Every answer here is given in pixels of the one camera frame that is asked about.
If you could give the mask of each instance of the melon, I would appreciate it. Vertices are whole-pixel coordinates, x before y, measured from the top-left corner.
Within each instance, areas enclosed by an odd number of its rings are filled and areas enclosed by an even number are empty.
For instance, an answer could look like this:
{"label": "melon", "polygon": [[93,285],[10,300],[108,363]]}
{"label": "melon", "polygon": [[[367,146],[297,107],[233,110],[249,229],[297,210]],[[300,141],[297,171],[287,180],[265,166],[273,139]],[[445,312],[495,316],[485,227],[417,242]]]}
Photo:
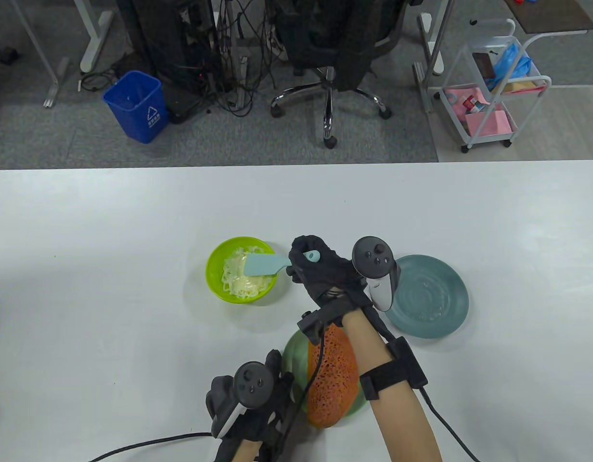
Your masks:
{"label": "melon", "polygon": [[[308,380],[314,374],[320,345],[308,347]],[[348,337],[331,325],[324,335],[324,355],[318,376],[309,389],[307,417],[318,428],[335,425],[345,416],[359,393],[359,370]]]}

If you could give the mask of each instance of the chair base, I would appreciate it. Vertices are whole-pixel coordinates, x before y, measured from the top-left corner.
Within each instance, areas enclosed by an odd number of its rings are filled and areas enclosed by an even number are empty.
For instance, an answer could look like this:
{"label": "chair base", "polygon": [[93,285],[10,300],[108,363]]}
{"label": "chair base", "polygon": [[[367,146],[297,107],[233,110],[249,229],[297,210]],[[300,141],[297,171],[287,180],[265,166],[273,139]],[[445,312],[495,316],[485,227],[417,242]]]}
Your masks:
{"label": "chair base", "polygon": [[[275,96],[271,101],[271,116],[278,118],[285,115],[285,112],[281,106],[279,106],[279,103],[292,96],[303,95],[314,90],[324,90],[327,93],[327,98],[324,105],[323,142],[325,147],[333,149],[337,145],[337,138],[331,135],[331,130],[333,128],[333,93],[335,91],[333,88],[332,79],[334,76],[334,70],[333,68],[327,68],[326,73],[323,73],[322,70],[316,69],[314,70],[314,73],[316,73],[316,75],[318,75],[320,78],[319,82],[286,88],[286,90],[282,91],[281,94]],[[376,95],[367,93],[360,88],[356,88],[356,90],[352,90],[351,92],[364,97],[368,101],[378,106],[378,115],[384,120],[389,119],[391,115],[393,115],[393,112],[391,112],[390,108],[387,108],[382,100]]]}

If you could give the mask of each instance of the white cart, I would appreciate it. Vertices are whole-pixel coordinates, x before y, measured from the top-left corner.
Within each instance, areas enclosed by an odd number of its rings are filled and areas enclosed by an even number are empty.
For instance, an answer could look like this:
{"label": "white cart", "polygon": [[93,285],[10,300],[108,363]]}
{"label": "white cart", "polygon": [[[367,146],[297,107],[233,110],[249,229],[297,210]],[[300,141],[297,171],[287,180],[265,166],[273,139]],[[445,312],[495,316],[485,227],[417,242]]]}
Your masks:
{"label": "white cart", "polygon": [[[457,127],[457,131],[465,143],[465,145],[462,146],[462,152],[464,153],[468,152],[468,150],[475,144],[488,143],[491,141],[502,141],[504,146],[510,147],[547,93],[548,88],[551,86],[551,79],[546,75],[542,75],[534,62],[532,62],[527,77],[510,78],[521,57],[523,57],[524,53],[527,54],[526,49],[528,46],[543,37],[557,37],[560,35],[584,33],[584,31],[541,33],[534,35],[534,37],[531,37],[522,45],[514,36],[515,22],[512,19],[485,21],[473,20],[470,22],[470,25],[472,26],[494,26],[499,24],[508,26],[510,29],[508,35],[499,37],[476,37],[464,44],[444,80],[444,84],[442,84],[441,91],[434,95],[435,99],[440,99],[442,101],[455,127]],[[503,80],[498,84],[495,91],[492,92],[485,84],[473,57],[473,53],[487,53],[492,60],[492,64],[495,65],[497,59],[501,58],[506,48],[512,44],[516,44],[519,47],[519,53],[508,73],[506,73]],[[457,70],[459,63],[466,64],[466,68],[470,71],[473,82],[449,86],[448,83],[453,72]],[[526,82],[532,82],[534,86],[531,88],[521,88],[520,90],[508,90],[506,88],[508,84],[521,84]],[[473,94],[481,103],[487,105],[487,107],[479,114],[465,116],[465,108],[462,104],[462,99],[465,100],[466,94]],[[527,117],[517,125],[510,114],[510,111],[506,107],[505,101],[520,97],[532,97],[534,98],[534,104],[530,108]]]}

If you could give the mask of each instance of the light blue spatula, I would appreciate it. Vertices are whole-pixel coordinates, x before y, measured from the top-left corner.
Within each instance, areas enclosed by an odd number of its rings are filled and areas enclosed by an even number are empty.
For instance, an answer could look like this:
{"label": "light blue spatula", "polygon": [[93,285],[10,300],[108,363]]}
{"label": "light blue spatula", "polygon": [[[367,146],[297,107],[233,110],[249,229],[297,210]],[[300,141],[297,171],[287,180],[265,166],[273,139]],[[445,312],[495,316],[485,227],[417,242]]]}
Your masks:
{"label": "light blue spatula", "polygon": [[[310,250],[305,252],[305,258],[312,263],[318,263],[320,252]],[[245,259],[245,276],[269,276],[279,273],[282,268],[292,265],[288,257],[274,255],[270,253],[250,253]]]}

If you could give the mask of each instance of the forearm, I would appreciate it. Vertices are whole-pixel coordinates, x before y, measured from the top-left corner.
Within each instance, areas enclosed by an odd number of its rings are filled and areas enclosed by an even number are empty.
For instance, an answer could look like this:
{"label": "forearm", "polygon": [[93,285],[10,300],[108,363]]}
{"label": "forearm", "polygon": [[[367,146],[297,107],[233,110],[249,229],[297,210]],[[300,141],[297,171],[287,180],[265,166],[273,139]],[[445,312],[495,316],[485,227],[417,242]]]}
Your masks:
{"label": "forearm", "polygon": [[253,442],[243,440],[239,449],[237,449],[237,453],[234,455],[232,462],[253,462],[258,455],[261,446],[262,443],[260,441]]}
{"label": "forearm", "polygon": [[[393,360],[361,310],[345,315],[343,326],[354,350],[359,374]],[[380,391],[379,396],[370,403],[392,462],[441,462],[433,431],[408,382],[392,385]]]}

